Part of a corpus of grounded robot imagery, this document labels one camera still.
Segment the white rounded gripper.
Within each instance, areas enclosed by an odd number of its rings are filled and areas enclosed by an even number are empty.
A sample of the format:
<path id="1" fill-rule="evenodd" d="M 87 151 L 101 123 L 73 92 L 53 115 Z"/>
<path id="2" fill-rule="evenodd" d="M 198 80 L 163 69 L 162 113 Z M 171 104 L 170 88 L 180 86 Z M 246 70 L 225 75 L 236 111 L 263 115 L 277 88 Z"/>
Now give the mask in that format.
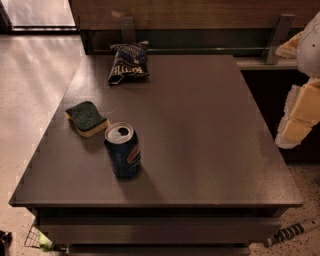
<path id="1" fill-rule="evenodd" d="M 287 95 L 284 116 L 277 129 L 275 143 L 292 149 L 320 122 L 320 11 L 305 29 L 280 45 L 275 54 L 295 58 L 301 73 L 312 77 L 302 87 L 293 85 Z"/>

